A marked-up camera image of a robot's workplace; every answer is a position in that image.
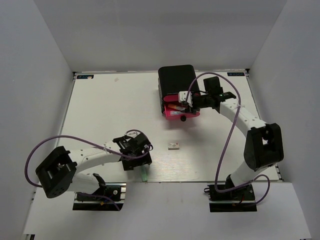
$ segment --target purple cable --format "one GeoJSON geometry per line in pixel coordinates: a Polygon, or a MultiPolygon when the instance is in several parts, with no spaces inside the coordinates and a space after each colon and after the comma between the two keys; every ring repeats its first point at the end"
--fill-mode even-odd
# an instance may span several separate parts
{"type": "Polygon", "coordinates": [[[102,198],[102,199],[107,199],[108,201],[110,201],[115,208],[120,211],[120,208],[118,207],[118,205],[115,203],[115,201],[113,201],[110,197],[107,196],[102,196],[102,195],[94,195],[94,194],[88,194],[88,193],[83,193],[83,192],[78,192],[77,194],[82,195],[82,196],[87,196],[87,197],[94,197],[94,198],[102,198]]]}
{"type": "MultiPolygon", "coordinates": [[[[142,131],[140,130],[137,130],[137,129],[131,129],[129,131],[126,131],[125,134],[128,134],[130,132],[137,132],[137,133],[140,133],[140,134],[143,134],[145,136],[145,138],[149,141],[149,138],[147,137],[147,135],[145,135],[142,131]]],[[[153,150],[154,149],[154,146],[152,144],[150,144],[149,146],[149,151],[153,150]]]]}
{"type": "MultiPolygon", "coordinates": [[[[136,132],[139,132],[143,135],[145,135],[143,132],[139,131],[139,130],[134,130],[136,132]]],[[[117,151],[113,151],[111,149],[108,149],[108,148],[105,148],[101,145],[98,145],[96,143],[93,143],[93,142],[90,142],[90,141],[87,141],[85,139],[82,139],[82,138],[79,138],[79,137],[76,137],[76,136],[69,136],[69,135],[58,135],[58,136],[51,136],[51,137],[48,137],[47,139],[39,142],[33,149],[32,151],[30,152],[29,156],[27,157],[26,159],[26,162],[25,162],[25,166],[24,166],[24,176],[25,176],[25,179],[26,181],[31,184],[32,186],[35,186],[35,187],[38,187],[38,188],[42,188],[41,185],[39,184],[36,184],[34,182],[32,182],[29,178],[29,175],[28,175],[28,166],[29,166],[29,162],[30,162],[30,159],[32,157],[32,155],[35,153],[35,151],[41,146],[43,145],[44,143],[52,140],[52,139],[60,139],[60,138],[65,138],[65,139],[74,139],[74,140],[77,140],[77,141],[80,141],[80,142],[83,142],[83,143],[86,143],[86,144],[89,144],[89,145],[92,145],[94,147],[96,147],[97,149],[100,149],[100,150],[103,150],[103,151],[107,151],[108,153],[111,153],[111,154],[115,154],[115,155],[118,155],[118,156],[121,156],[121,157],[124,157],[126,159],[140,159],[140,158],[143,158],[144,156],[146,156],[149,151],[145,152],[144,154],[142,154],[141,156],[128,156],[128,155],[125,155],[125,154],[122,154],[120,152],[117,152],[117,151]]]]}
{"type": "Polygon", "coordinates": [[[268,182],[268,188],[264,194],[264,196],[259,200],[257,201],[255,204],[258,204],[260,203],[268,194],[269,192],[269,189],[270,189],[270,179],[268,178],[267,175],[265,174],[260,174],[258,176],[256,176],[253,180],[251,181],[247,181],[245,183],[242,183],[238,186],[235,186],[235,187],[231,187],[231,188],[228,188],[228,189],[224,189],[224,190],[220,190],[218,189],[218,178],[219,178],[219,172],[220,172],[220,168],[221,168],[221,165],[222,165],[222,161],[224,159],[224,156],[226,154],[226,151],[227,151],[227,147],[228,147],[228,144],[229,144],[229,141],[231,139],[231,135],[235,129],[235,126],[236,126],[236,123],[237,123],[237,119],[238,119],[238,116],[239,116],[239,112],[240,112],[240,109],[241,109],[241,96],[240,96],[240,93],[238,91],[238,89],[236,88],[236,86],[229,80],[227,79],[226,77],[218,74],[218,73],[215,73],[215,72],[204,72],[204,73],[201,73],[200,75],[198,75],[190,84],[189,86],[189,89],[188,89],[188,92],[186,94],[186,98],[185,98],[185,101],[187,102],[188,100],[188,97],[189,97],[189,94],[191,92],[191,88],[193,86],[193,84],[198,80],[198,78],[200,78],[201,76],[203,75],[207,75],[207,74],[212,74],[212,75],[216,75],[220,78],[222,78],[223,80],[225,80],[226,82],[228,82],[231,87],[235,90],[236,94],[237,94],[237,97],[238,97],[238,107],[237,107],[237,110],[236,110],[236,113],[235,113],[235,116],[234,116],[234,119],[233,119],[233,123],[232,123],[232,126],[231,126],[231,129],[230,129],[230,132],[228,134],[228,137],[225,141],[225,144],[224,144],[224,147],[223,147],[223,150],[222,150],[222,153],[221,153],[221,156],[220,156],[220,159],[219,159],[219,162],[218,162],[218,166],[216,168],[216,173],[215,173],[215,179],[214,179],[214,189],[218,192],[218,193],[226,193],[226,192],[230,192],[230,191],[233,191],[233,190],[236,190],[236,189],[240,189],[242,187],[245,187],[249,184],[251,184],[253,181],[255,181],[256,179],[260,178],[260,177],[265,177],[267,179],[267,182],[268,182]]]}

